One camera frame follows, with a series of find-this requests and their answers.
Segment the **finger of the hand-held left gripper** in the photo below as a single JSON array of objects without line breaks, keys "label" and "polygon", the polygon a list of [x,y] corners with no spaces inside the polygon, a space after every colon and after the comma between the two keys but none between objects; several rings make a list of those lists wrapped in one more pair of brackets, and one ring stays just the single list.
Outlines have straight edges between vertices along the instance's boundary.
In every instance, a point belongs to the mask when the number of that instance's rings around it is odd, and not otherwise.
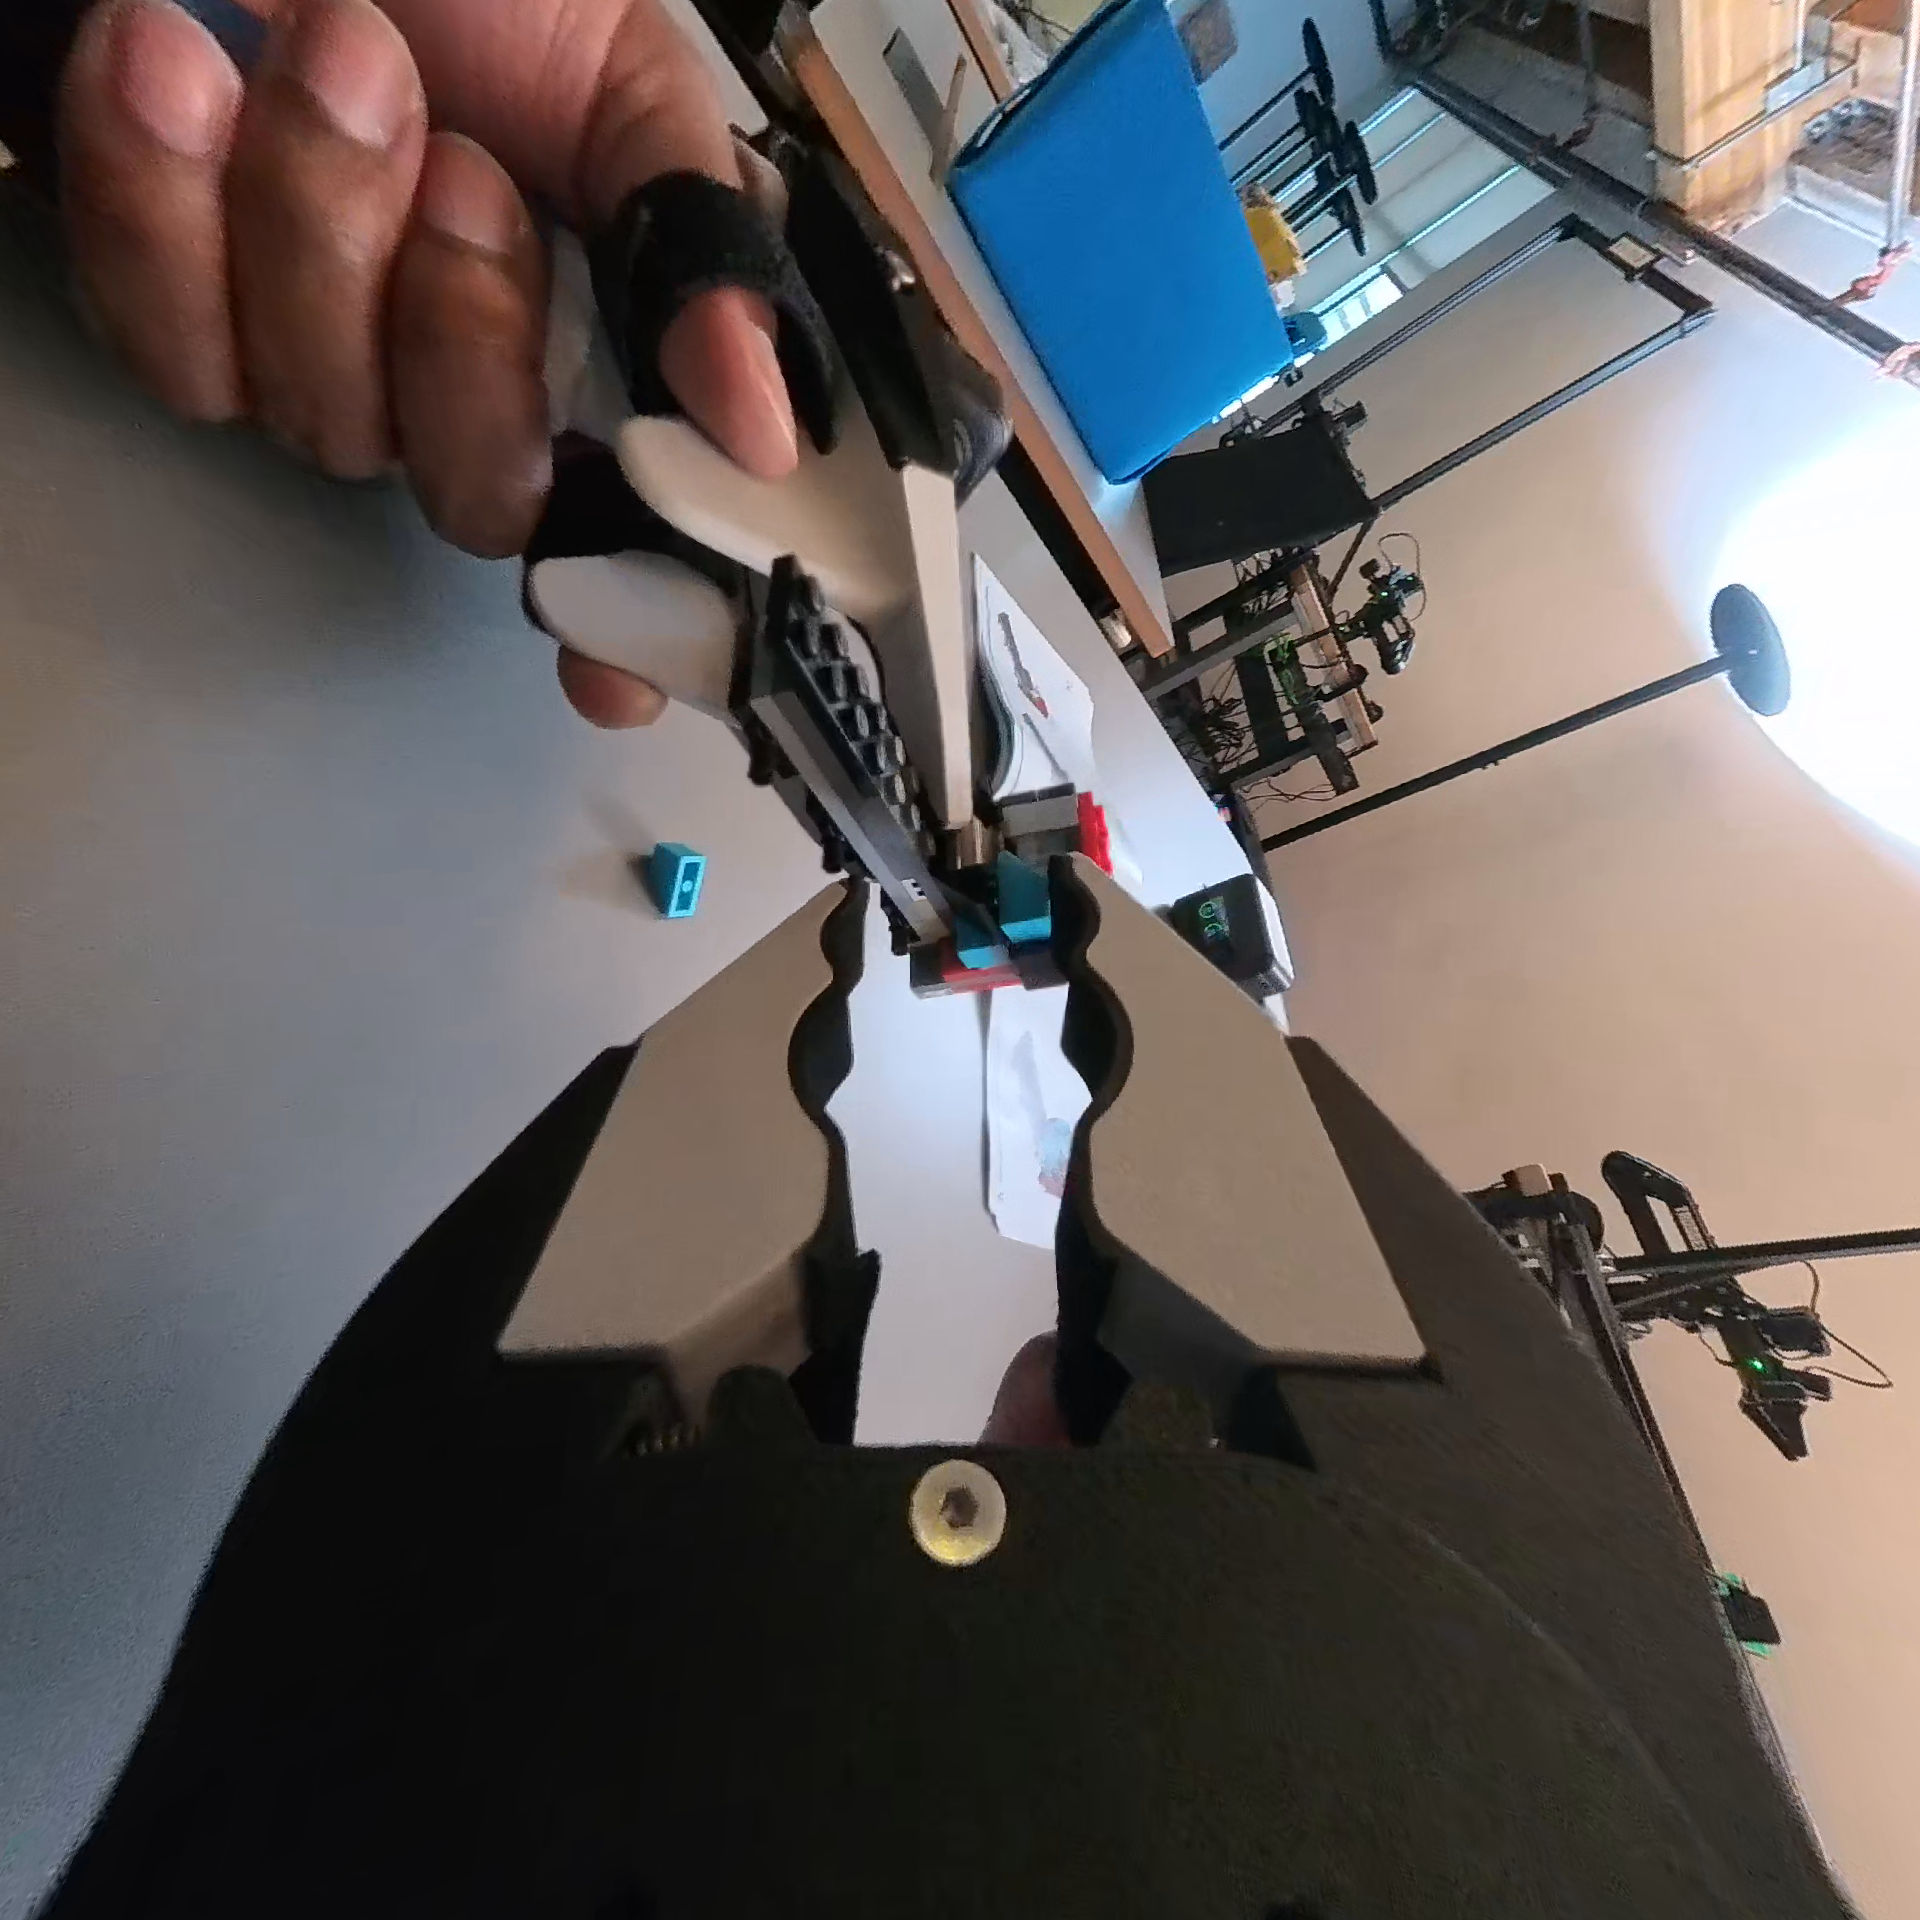
[{"label": "finger of the hand-held left gripper", "polygon": [[560,648],[656,683],[713,720],[731,715],[741,602],[671,554],[551,554],[531,565],[531,619]]},{"label": "finger of the hand-held left gripper", "polygon": [[889,464],[864,412],[833,451],[802,446],[786,478],[758,478],[693,423],[633,416],[617,431],[633,493],[687,542],[774,579],[794,561],[876,652],[883,700],[937,827],[975,813],[971,670],[953,478]]}]

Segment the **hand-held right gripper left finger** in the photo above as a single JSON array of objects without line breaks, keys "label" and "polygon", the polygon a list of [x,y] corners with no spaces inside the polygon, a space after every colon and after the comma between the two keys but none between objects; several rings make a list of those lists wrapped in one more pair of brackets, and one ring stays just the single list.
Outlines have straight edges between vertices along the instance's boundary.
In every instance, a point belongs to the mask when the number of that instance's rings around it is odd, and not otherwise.
[{"label": "hand-held right gripper left finger", "polygon": [[853,1442],[880,1259],[859,1242],[828,1104],[853,1068],[867,882],[828,882],[645,1029],[502,1357],[633,1361],[696,1424],[769,1368]]}]

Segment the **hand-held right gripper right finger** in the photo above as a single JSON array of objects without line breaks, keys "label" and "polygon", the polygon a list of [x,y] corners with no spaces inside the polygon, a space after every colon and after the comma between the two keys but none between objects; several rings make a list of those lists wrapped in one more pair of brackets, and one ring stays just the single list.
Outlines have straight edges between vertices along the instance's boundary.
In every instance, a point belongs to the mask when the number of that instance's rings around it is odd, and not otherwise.
[{"label": "hand-held right gripper right finger", "polygon": [[1097,1445],[1133,1386],[1228,1442],[1279,1377],[1429,1377],[1288,1029],[1093,856],[1051,856],[1049,906],[1090,1089],[1057,1227],[1071,1442]]}]

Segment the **long black toy brick assembly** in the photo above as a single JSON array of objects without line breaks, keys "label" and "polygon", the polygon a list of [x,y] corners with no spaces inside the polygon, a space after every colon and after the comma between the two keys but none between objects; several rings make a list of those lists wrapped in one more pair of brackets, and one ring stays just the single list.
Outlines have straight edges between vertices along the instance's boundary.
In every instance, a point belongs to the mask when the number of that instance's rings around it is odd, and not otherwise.
[{"label": "long black toy brick assembly", "polygon": [[[975,792],[959,827],[933,825],[860,639],[794,561],[780,561],[774,579],[747,579],[729,719],[750,780],[786,803],[828,876],[876,892],[915,996],[1062,987],[1057,933],[1040,948],[1007,948],[997,933],[994,792]],[[1001,724],[987,708],[978,683],[971,748],[987,748],[991,773],[1001,773]]]}]

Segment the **instruction booklet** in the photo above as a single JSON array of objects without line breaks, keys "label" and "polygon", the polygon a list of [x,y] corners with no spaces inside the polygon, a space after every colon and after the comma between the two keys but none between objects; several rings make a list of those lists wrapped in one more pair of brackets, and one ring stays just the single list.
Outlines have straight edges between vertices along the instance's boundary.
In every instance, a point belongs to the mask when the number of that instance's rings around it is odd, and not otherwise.
[{"label": "instruction booklet", "polygon": [[[1093,695],[975,554],[975,638],[1006,770],[994,800],[1057,782],[1093,792]],[[987,1015],[987,1205],[1006,1241],[1051,1247],[1071,1166],[1071,1138],[1090,1089],[1062,1055],[1062,990],[1007,987]]]}]

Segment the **grey desk wooden edge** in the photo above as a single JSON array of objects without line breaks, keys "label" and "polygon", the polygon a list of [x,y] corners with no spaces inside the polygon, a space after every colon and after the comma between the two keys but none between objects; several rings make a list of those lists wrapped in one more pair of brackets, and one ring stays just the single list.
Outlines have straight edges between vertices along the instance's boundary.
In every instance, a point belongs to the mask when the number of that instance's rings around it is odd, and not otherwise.
[{"label": "grey desk wooden edge", "polygon": [[899,25],[933,62],[967,44],[963,136],[1016,88],[983,4],[785,4],[774,47],[876,214],[904,243],[937,315],[994,370],[1016,433],[1001,473],[1025,482],[1025,509],[1049,500],[1029,511],[1049,552],[1117,652],[1141,648],[1158,660],[1170,652],[1170,610],[1141,491],[1103,482],[949,183],[932,183],[922,133],[883,62]]}]

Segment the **person's left hand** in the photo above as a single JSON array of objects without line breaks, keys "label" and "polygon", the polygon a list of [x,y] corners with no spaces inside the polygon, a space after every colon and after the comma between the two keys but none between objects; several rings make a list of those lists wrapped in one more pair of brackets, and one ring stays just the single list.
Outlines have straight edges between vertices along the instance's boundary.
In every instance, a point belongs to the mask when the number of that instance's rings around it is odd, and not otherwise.
[{"label": "person's left hand", "polygon": [[661,4],[244,4],[251,75],[183,4],[57,35],[72,267],[132,379],[331,478],[401,473],[512,561],[551,491],[541,218],[659,178],[756,193]]}]

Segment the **blue fabric box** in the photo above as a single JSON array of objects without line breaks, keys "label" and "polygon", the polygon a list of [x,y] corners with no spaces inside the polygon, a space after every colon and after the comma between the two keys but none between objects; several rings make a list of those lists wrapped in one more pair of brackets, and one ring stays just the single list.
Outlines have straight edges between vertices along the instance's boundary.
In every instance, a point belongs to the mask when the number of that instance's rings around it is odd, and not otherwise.
[{"label": "blue fabric box", "polygon": [[1097,11],[947,183],[1108,482],[1136,482],[1293,367],[1166,4]]}]

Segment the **black panel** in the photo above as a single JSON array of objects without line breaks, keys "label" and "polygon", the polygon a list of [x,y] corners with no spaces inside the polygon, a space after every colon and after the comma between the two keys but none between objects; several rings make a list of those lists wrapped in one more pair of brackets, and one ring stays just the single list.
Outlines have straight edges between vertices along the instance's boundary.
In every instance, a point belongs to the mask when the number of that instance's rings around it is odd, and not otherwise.
[{"label": "black panel", "polygon": [[1141,500],[1166,583],[1261,552],[1318,547],[1375,514],[1345,433],[1325,412],[1271,437],[1170,456],[1141,478]]}]

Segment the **black equipment cart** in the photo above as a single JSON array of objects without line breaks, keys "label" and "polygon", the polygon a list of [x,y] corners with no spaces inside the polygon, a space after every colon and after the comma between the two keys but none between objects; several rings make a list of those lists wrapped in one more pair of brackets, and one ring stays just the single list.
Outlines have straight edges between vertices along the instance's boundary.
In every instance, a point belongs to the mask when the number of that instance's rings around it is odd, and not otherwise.
[{"label": "black equipment cart", "polygon": [[1381,708],[1311,552],[1238,562],[1238,584],[1173,627],[1141,693],[1213,803],[1356,793]]}]

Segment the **black metal stand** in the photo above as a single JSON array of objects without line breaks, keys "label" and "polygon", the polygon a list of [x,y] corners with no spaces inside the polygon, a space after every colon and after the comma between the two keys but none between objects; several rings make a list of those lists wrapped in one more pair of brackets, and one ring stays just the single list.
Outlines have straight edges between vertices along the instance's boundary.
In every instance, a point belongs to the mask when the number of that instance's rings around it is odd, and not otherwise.
[{"label": "black metal stand", "polygon": [[1571,738],[1578,731],[1588,731],[1598,724],[1608,724],[1616,719],[1626,719],[1640,708],[1667,703],[1681,693],[1702,689],[1702,683],[1730,683],[1732,700],[1750,719],[1782,719],[1790,703],[1790,667],[1787,648],[1782,639],[1782,629],[1766,602],[1746,584],[1722,584],[1711,602],[1711,654],[1667,672],[1659,681],[1636,683],[1630,693],[1610,695],[1608,703],[1582,708],[1560,720],[1527,727],[1512,738],[1500,738],[1478,753],[1463,753],[1447,763],[1441,770],[1431,770],[1423,778],[1390,782],[1375,793],[1364,793],[1337,813],[1325,813],[1303,827],[1284,827],[1261,838],[1261,855],[1293,850],[1299,843],[1311,843],[1331,827],[1356,825],[1364,816],[1375,816],[1390,805],[1434,793],[1456,780],[1495,773],[1504,763],[1515,763],[1524,753],[1537,753],[1560,738]]}]

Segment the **black cabled device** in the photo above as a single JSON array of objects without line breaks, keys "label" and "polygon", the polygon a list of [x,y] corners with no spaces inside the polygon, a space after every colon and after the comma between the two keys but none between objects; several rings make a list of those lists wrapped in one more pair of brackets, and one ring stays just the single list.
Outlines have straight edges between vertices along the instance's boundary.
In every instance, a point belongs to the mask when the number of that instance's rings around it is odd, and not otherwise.
[{"label": "black cabled device", "polygon": [[1201,887],[1170,900],[1164,919],[1252,999],[1272,999],[1296,987],[1279,910],[1258,876]]}]

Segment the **black tube frame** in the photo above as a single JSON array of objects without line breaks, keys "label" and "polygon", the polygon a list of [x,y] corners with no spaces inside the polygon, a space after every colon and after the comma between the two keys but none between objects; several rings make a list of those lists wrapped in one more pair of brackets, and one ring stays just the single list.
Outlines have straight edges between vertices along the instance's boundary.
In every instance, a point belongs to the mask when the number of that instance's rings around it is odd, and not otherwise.
[{"label": "black tube frame", "polygon": [[1624,370],[1640,367],[1659,348],[1670,348],[1670,346],[1686,341],[1690,334],[1697,334],[1699,326],[1707,326],[1713,321],[1713,302],[1697,294],[1697,292],[1690,292],[1690,288],[1681,288],[1667,274],[1670,256],[1662,249],[1656,249],[1656,245],[1647,245],[1647,243],[1640,243],[1635,236],[1604,236],[1587,218],[1562,214],[1555,225],[1550,225],[1544,232],[1532,236],[1524,245],[1500,255],[1495,264],[1485,264],[1484,274],[1475,274],[1470,281],[1452,288],[1447,299],[1437,299],[1429,308],[1419,308],[1413,321],[1406,321],[1396,331],[1381,334],[1364,353],[1356,353],[1345,367],[1339,367],[1325,383],[1303,388],[1296,401],[1288,401],[1272,421],[1261,423],[1261,437],[1284,433],[1299,421],[1329,421],[1331,423],[1331,437],[1339,446],[1345,446],[1353,437],[1356,423],[1360,423],[1360,412],[1364,412],[1360,405],[1331,405],[1331,396],[1345,383],[1353,383],[1360,370],[1374,370],[1390,353],[1398,353],[1410,341],[1415,341],[1423,331],[1452,321],[1475,299],[1484,299],[1485,292],[1507,283],[1512,277],[1532,267],[1537,256],[1551,255],[1555,245],[1582,245],[1587,255],[1604,260],[1626,288],[1640,288],[1653,299],[1659,299],[1670,308],[1670,321],[1662,326],[1656,326],[1647,339],[1635,341],[1630,348],[1624,348],[1624,353],[1602,361],[1598,367],[1575,374],[1571,383],[1562,383],[1550,396],[1542,396],[1542,401],[1512,412],[1507,421],[1485,427],[1484,433],[1475,433],[1470,440],[1450,449],[1447,456],[1431,460],[1429,469],[1415,469],[1410,478],[1396,482],[1388,493],[1375,493],[1374,509],[1370,509],[1370,523],[1381,523],[1385,514],[1401,509],[1413,493],[1423,493],[1429,487],[1450,478],[1452,471],[1461,471],[1469,464],[1475,464],[1478,456],[1507,446],[1512,437],[1520,437],[1533,423],[1544,423],[1560,407],[1575,405],[1578,396],[1598,395],[1602,388],[1608,388]]}]

